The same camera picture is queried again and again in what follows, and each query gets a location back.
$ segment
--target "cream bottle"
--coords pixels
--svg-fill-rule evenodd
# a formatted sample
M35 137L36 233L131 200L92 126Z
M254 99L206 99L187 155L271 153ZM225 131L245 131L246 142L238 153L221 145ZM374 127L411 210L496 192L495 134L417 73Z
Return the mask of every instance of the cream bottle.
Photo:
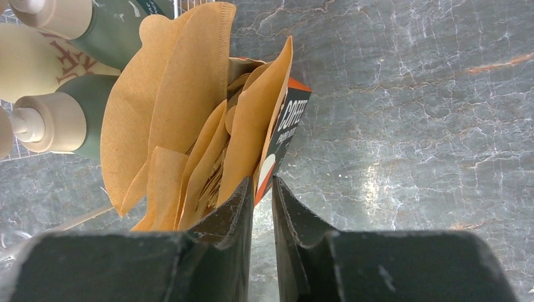
M146 16L174 17L168 0L11 0L11 7L24 24L120 70L141 48L139 26Z
M85 74L120 74L67 40L24 25L0 24L0 41L0 99L10 103L54 92Z
M13 133L33 152L72 152L99 159L104 111L117 79L88 74L54 93L22 97L11 113Z

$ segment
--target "wire rack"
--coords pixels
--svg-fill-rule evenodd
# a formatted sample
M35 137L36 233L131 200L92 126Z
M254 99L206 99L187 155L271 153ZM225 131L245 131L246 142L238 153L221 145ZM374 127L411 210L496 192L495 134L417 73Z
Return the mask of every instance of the wire rack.
M176 16L179 16L183 14L185 11L200 5L204 3L210 3L214 2L214 0L186 0L186 1L177 1L174 0L174 14ZM20 24L19 20L16 18L16 16L13 14L12 10L7 9L1 16L0 16L0 23L16 23ZM5 102L0 100L0 105L2 108L4 108L8 113L11 112L13 109L13 104ZM25 159L27 157L36 156L39 155L39 153L31 152L28 149L24 148L22 144L19 142L19 140L16 137L13 137L13 149L10 153L10 155L6 158L0 159L0 162L7 162L10 160L16 160L16 159Z

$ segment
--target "green bottle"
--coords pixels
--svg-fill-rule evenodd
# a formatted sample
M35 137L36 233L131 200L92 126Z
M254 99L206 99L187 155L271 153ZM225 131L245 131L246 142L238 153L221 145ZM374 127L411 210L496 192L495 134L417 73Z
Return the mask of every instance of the green bottle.
M99 159L104 111L117 79L116 75L82 75L54 93L20 98L12 115L25 121L27 131L17 137L33 152L72 152Z
M168 0L17 0L13 12L30 27L69 40L97 61L123 70L141 48L148 15L174 17Z

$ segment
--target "orange vein in marble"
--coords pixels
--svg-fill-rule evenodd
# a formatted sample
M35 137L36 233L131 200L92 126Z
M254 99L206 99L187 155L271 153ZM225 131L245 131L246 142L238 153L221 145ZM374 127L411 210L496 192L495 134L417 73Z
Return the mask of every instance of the orange vein in marble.
M510 61L508 61L506 63L495 63L495 64L491 64L491 65L484 65L484 66L480 66L480 67L474 67L474 68L471 68L471 69L467 70L467 72L469 74L478 74L480 72L490 71L490 70L501 68L501 67L514 66L514 65L517 65L519 63L523 63L524 61L528 61L528 60L532 60L532 59L534 59L534 52L530 53L528 55L520 55L519 57L512 58Z

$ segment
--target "gray marble surface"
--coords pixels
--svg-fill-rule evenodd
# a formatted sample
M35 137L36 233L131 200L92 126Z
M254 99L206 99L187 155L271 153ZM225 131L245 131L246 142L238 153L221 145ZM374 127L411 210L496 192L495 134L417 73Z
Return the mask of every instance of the gray marble surface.
M492 247L534 301L534 2L235 0L232 54L314 90L281 172L344 230L451 229ZM0 163L0 231L30 235L106 204L97 163ZM80 229L126 230L110 212ZM254 213L250 301L278 301L270 200Z

